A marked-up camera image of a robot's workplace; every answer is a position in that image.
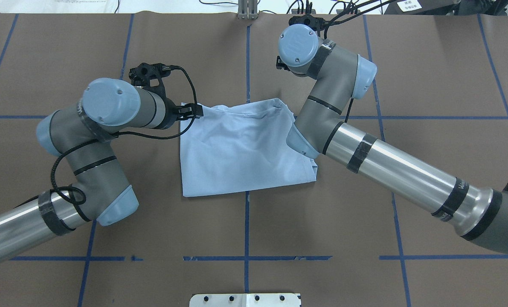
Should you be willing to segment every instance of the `white cloth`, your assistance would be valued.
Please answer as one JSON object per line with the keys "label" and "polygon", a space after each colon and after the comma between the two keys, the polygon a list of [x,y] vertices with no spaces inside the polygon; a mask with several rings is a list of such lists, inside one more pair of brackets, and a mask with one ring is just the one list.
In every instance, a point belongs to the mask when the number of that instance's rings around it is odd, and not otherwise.
{"label": "white cloth", "polygon": [[[293,113],[278,98],[236,107],[203,106],[180,136],[185,197],[316,181],[318,166],[286,144]],[[180,123],[183,130],[189,121]]]}

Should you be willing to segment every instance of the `blue joint cover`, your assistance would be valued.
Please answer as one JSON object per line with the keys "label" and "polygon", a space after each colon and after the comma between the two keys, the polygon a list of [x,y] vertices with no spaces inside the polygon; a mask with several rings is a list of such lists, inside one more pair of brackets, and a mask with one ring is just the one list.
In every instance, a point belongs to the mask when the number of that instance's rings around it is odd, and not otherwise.
{"label": "blue joint cover", "polygon": [[113,78],[89,83],[82,99],[86,115],[104,126],[127,124],[140,110],[140,96],[134,86]]}
{"label": "blue joint cover", "polygon": [[38,142],[41,147],[45,148],[48,153],[54,156],[60,156],[61,153],[55,148],[53,145],[53,141],[51,141],[51,120],[53,119],[53,115],[57,113],[59,110],[51,113],[48,117],[45,117],[36,127],[36,137],[38,138]]}
{"label": "blue joint cover", "polygon": [[317,51],[316,32],[300,23],[287,27],[279,39],[279,54],[282,62],[290,67],[308,64]]}
{"label": "blue joint cover", "polygon": [[290,132],[288,132],[286,138],[286,144],[289,148],[299,152],[301,155],[309,157],[311,159],[316,159],[320,152],[318,152],[314,147],[305,139],[303,134],[297,130],[295,124],[291,125]]}
{"label": "blue joint cover", "polygon": [[96,221],[102,226],[111,225],[133,214],[138,209],[138,206],[139,204],[134,194],[133,186],[129,185],[108,208],[96,218]]}
{"label": "blue joint cover", "polygon": [[361,99],[366,94],[375,74],[377,74],[377,65],[358,55],[357,78],[352,98]]}

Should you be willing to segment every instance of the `white label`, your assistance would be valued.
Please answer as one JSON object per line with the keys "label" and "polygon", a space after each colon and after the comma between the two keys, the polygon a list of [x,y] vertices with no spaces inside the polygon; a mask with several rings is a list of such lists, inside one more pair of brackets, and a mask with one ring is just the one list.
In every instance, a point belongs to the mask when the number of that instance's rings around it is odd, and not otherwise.
{"label": "white label", "polygon": [[409,12],[423,8],[418,0],[406,0],[398,2],[398,6],[402,12]]}

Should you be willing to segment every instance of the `silver metal tube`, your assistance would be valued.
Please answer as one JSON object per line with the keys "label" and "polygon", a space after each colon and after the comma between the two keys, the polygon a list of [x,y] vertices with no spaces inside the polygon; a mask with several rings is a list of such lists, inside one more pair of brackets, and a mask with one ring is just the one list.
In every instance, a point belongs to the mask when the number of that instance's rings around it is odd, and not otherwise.
{"label": "silver metal tube", "polygon": [[[51,200],[57,216],[74,229],[85,224],[74,207],[59,195],[52,194]],[[38,200],[0,215],[0,262],[56,237],[45,224],[38,207]]]}
{"label": "silver metal tube", "polygon": [[[348,165],[366,133],[342,124],[334,134],[326,155]],[[450,197],[457,178],[383,142],[376,140],[358,169],[373,181],[433,214]],[[492,189],[470,186],[449,223],[465,235],[479,222],[492,198]]]}

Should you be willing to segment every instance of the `table surface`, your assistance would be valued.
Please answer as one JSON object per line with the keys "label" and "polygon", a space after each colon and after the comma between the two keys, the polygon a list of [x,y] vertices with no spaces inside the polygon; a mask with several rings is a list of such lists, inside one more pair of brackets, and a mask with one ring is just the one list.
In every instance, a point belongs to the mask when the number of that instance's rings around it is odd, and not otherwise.
{"label": "table surface", "polygon": [[[204,105],[279,97],[297,114],[314,80],[275,69],[288,18],[0,14],[0,214],[49,189],[38,122],[141,62],[183,66]],[[471,185],[505,186],[508,17],[370,15],[329,37],[379,68],[350,124]],[[192,101],[183,76],[165,85]],[[0,306],[187,306],[244,292],[301,293],[303,306],[508,306],[508,255],[325,156],[317,182],[184,198],[178,142],[114,141],[137,212],[0,264]],[[74,178],[62,167],[57,181]]]}

